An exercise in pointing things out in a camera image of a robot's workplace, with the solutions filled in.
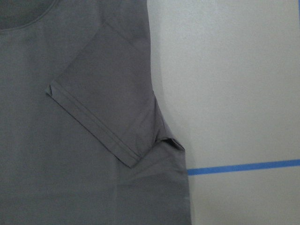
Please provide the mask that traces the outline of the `brown t-shirt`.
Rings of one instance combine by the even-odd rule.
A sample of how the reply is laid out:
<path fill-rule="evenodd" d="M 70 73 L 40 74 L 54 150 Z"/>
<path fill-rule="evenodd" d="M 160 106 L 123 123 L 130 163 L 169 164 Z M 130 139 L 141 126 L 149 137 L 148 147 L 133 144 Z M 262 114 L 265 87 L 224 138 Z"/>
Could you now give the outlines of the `brown t-shirt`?
<path fill-rule="evenodd" d="M 147 1 L 1 1 L 0 222 L 191 224 Z"/>

